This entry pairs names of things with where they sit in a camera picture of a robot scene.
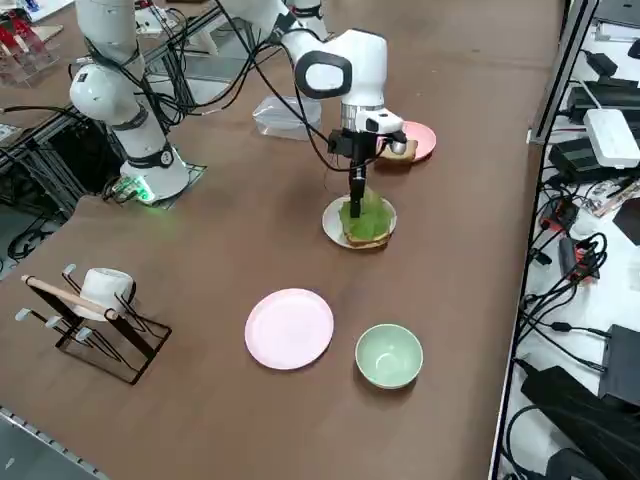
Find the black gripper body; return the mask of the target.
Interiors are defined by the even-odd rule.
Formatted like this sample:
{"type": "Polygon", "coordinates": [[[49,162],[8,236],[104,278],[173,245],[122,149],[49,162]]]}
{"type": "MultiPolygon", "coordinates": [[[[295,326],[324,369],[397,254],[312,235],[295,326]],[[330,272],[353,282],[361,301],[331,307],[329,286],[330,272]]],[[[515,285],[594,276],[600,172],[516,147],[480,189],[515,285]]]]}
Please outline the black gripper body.
{"type": "Polygon", "coordinates": [[[350,167],[364,165],[375,157],[375,134],[370,132],[353,132],[351,135],[352,153],[350,167]]]}

